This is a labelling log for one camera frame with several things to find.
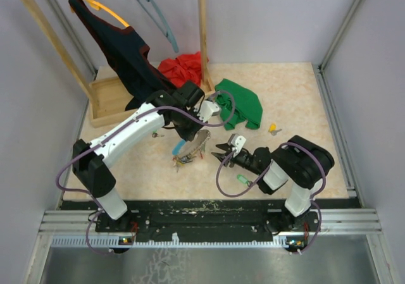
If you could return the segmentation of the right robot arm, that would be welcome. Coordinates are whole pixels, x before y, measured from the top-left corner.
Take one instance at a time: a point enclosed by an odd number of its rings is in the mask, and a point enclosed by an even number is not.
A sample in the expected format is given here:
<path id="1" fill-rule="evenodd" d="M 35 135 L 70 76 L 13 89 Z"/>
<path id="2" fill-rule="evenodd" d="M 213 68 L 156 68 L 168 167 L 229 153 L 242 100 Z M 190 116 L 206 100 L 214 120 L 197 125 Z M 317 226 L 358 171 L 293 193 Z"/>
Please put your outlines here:
<path id="1" fill-rule="evenodd" d="M 283 225 L 292 231 L 305 223 L 304 213 L 312 206 L 314 197 L 326 187 L 326 177 L 335 166 L 333 156 L 324 148 L 295 135 L 274 151 L 258 147 L 254 152 L 243 148 L 246 138 L 231 135 L 228 142 L 217 144 L 221 152 L 211 154 L 220 162 L 216 174 L 219 183 L 223 167 L 235 165 L 257 175 L 250 188 L 258 186 L 264 194 L 274 194 L 288 181 L 292 182 L 290 195 L 284 203 Z"/>

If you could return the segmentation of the large keyring with blue handle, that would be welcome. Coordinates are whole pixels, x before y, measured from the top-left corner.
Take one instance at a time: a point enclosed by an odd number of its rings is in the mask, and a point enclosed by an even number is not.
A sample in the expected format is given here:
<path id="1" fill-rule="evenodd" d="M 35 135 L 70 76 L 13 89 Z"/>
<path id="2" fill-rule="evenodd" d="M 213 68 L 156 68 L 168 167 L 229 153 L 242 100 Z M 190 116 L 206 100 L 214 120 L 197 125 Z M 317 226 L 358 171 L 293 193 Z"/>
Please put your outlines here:
<path id="1" fill-rule="evenodd" d="M 196 157 L 204 157 L 206 143 L 211 138 L 209 130 L 200 130 L 196 133 L 193 141 L 181 140 L 172 150 L 173 166 L 176 171 L 186 164 L 192 163 Z"/>

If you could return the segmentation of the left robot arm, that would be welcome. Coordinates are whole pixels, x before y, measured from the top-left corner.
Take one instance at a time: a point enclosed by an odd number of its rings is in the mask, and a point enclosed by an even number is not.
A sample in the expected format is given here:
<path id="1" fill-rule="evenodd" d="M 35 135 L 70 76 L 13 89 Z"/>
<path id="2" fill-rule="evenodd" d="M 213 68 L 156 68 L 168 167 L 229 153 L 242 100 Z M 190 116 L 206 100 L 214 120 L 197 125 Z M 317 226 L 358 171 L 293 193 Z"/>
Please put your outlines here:
<path id="1" fill-rule="evenodd" d="M 134 114 L 103 136 L 88 143 L 82 139 L 75 142 L 73 174 L 107 213 L 113 228 L 120 232 L 127 230 L 132 217 L 118 194 L 110 167 L 136 143 L 170 123 L 181 139 L 193 140 L 202 128 L 193 120 L 200 119 L 194 106 L 203 97 L 204 91 L 192 82 L 169 92 L 159 90 L 149 96 Z"/>

